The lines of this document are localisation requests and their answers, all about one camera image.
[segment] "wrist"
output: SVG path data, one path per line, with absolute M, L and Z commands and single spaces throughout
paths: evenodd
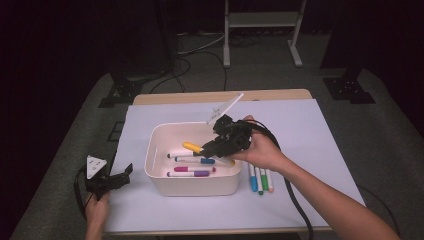
M 281 154 L 278 158 L 278 161 L 274 161 L 276 166 L 275 169 L 278 173 L 284 177 L 288 177 L 293 171 L 295 166 L 297 166 L 292 160 L 286 157 L 284 154 Z
M 101 240 L 103 227 L 100 224 L 88 224 L 85 234 L 85 240 Z

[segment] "purple marker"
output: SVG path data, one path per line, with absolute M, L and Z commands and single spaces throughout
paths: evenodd
M 194 171 L 194 172 L 168 172 L 168 177 L 208 177 L 209 171 Z

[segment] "person's left hand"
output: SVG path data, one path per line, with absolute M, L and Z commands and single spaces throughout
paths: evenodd
M 103 228 L 109 215 L 110 192 L 107 192 L 97 201 L 96 195 L 88 200 L 85 206 L 87 217 L 87 233 L 85 239 L 101 239 Z

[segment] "white table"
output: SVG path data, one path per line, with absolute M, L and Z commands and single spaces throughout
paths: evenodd
M 277 137 L 293 161 L 356 201 L 361 195 L 337 148 L 317 102 L 306 90 L 244 91 L 245 98 L 227 113 L 234 120 L 252 114 Z M 259 196 L 250 189 L 244 164 L 237 191 L 229 196 L 164 197 L 144 172 L 153 128 L 162 123 L 205 121 L 210 109 L 234 92 L 143 95 L 129 107 L 112 174 L 133 163 L 131 183 L 112 192 L 107 234 L 176 235 L 306 231 L 283 177 L 273 173 L 274 193 Z M 156 104 L 149 104 L 152 99 Z M 315 230 L 328 224 L 297 192 Z

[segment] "green marker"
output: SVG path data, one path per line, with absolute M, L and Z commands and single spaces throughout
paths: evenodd
M 259 168 L 255 167 L 255 175 L 256 175 L 256 181 L 258 182 L 258 193 L 259 195 L 264 194 L 264 189 L 262 187 L 262 179 L 261 179 L 261 173 Z
M 268 191 L 268 178 L 266 177 L 266 172 L 264 169 L 261 170 L 261 180 L 262 180 L 262 188 L 264 191 Z

